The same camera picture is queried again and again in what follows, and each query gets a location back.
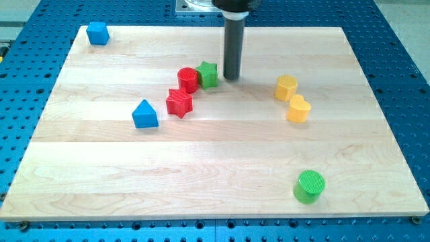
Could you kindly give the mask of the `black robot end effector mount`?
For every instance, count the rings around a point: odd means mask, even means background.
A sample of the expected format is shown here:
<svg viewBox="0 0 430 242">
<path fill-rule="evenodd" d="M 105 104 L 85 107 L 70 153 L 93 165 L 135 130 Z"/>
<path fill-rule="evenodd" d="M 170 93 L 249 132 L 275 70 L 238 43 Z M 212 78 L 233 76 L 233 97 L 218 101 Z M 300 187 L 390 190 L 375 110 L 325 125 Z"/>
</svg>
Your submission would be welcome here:
<svg viewBox="0 0 430 242">
<path fill-rule="evenodd" d="M 262 4 L 262 0 L 212 0 L 212 4 L 226 19 L 244 19 Z"/>
</svg>

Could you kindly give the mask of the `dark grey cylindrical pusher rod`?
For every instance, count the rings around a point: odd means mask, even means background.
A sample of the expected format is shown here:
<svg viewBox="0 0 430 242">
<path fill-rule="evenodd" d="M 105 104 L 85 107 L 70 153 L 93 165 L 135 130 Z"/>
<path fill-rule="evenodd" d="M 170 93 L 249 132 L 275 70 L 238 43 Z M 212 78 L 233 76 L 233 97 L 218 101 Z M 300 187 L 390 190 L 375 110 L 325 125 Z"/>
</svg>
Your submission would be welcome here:
<svg viewBox="0 0 430 242">
<path fill-rule="evenodd" d="M 245 20 L 226 19 L 224 25 L 224 78 L 240 76 Z"/>
</svg>

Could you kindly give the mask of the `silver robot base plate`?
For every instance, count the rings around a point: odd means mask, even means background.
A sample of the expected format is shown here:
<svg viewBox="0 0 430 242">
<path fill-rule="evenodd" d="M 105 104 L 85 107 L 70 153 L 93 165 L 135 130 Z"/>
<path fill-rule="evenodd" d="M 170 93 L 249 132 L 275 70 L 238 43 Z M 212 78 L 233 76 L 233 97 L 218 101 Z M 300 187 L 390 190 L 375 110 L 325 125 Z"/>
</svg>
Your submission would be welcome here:
<svg viewBox="0 0 430 242">
<path fill-rule="evenodd" d="M 213 13 L 220 10 L 212 4 L 211 0 L 176 0 L 176 13 Z"/>
</svg>

